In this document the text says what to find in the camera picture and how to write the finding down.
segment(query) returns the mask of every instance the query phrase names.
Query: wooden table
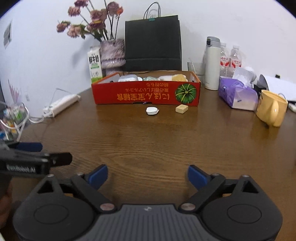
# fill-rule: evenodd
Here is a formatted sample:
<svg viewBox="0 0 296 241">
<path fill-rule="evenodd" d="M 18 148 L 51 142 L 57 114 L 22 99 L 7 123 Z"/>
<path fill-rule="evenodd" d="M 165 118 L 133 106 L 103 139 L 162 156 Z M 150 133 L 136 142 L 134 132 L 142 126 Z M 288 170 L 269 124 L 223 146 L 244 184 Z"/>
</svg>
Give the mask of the wooden table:
<svg viewBox="0 0 296 241">
<path fill-rule="evenodd" d="M 40 141 L 45 151 L 69 151 L 70 166 L 53 168 L 57 177 L 87 173 L 107 164 L 100 188 L 122 203 L 175 203 L 195 189 L 186 179 L 190 164 L 227 178 L 251 175 L 281 210 L 277 241 L 296 240 L 296 114 L 287 111 L 280 128 L 267 128 L 253 112 L 233 110 L 216 91 L 202 88 L 198 107 L 185 114 L 173 105 L 95 105 L 91 90 L 55 119 L 30 126 L 23 141 Z M 23 199 L 37 180 L 14 179 L 14 199 Z"/>
</svg>

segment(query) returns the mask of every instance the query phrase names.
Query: white tissue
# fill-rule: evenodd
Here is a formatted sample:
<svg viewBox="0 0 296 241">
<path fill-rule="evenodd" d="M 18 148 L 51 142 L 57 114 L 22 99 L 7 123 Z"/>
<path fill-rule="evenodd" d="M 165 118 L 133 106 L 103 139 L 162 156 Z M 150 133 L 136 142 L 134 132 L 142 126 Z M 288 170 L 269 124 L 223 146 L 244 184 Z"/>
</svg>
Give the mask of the white tissue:
<svg viewBox="0 0 296 241">
<path fill-rule="evenodd" d="M 253 73 L 244 68 L 236 67 L 232 78 L 241 81 L 245 86 L 252 87 Z"/>
<path fill-rule="evenodd" d="M 244 67 L 244 69 L 246 69 L 247 71 L 252 72 L 253 77 L 252 77 L 251 83 L 253 83 L 256 80 L 256 78 L 257 78 L 257 75 L 255 74 L 255 70 L 252 67 L 249 67 L 249 66 Z"/>
</svg>

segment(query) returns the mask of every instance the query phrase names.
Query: mug handle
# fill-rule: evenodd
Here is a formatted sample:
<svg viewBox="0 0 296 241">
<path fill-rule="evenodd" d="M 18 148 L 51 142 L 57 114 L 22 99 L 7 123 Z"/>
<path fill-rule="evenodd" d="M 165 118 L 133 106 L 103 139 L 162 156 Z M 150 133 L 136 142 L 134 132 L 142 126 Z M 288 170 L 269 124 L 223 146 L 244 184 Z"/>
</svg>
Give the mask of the mug handle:
<svg viewBox="0 0 296 241">
<path fill-rule="evenodd" d="M 267 123 L 269 126 L 273 126 L 273 124 L 277 119 L 278 114 L 279 114 L 279 103 L 274 100 L 271 105 L 270 117 Z"/>
<path fill-rule="evenodd" d="M 283 93 L 278 93 L 278 95 L 282 95 L 284 97 L 284 99 L 287 100 Z"/>
</svg>

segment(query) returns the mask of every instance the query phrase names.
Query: plastic water bottle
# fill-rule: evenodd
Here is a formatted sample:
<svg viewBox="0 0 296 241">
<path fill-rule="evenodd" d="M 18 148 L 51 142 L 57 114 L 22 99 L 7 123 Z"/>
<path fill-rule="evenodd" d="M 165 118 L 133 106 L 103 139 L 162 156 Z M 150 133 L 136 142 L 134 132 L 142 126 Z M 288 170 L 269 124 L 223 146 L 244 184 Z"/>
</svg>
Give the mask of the plastic water bottle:
<svg viewBox="0 0 296 241">
<path fill-rule="evenodd" d="M 233 45 L 233 49 L 230 52 L 229 57 L 229 69 L 227 71 L 227 76 L 232 77 L 236 67 L 242 66 L 242 56 L 239 51 L 238 45 Z"/>
<path fill-rule="evenodd" d="M 221 43 L 220 76 L 226 76 L 229 67 L 229 52 L 226 43 Z"/>
</svg>

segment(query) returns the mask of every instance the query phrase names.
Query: white paper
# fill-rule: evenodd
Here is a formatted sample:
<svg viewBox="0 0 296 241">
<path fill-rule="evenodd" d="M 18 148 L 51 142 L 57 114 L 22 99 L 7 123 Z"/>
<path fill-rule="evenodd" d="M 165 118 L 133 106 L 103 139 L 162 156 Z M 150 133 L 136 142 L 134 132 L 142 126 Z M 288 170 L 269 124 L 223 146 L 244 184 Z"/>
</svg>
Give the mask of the white paper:
<svg viewBox="0 0 296 241">
<path fill-rule="evenodd" d="M 253 73 L 244 68 L 236 67 L 232 78 L 241 81 L 245 86 L 251 87 Z"/>
<path fill-rule="evenodd" d="M 258 82 L 273 93 L 283 94 L 286 100 L 296 101 L 296 84 L 266 75 L 260 75 Z"/>
</svg>

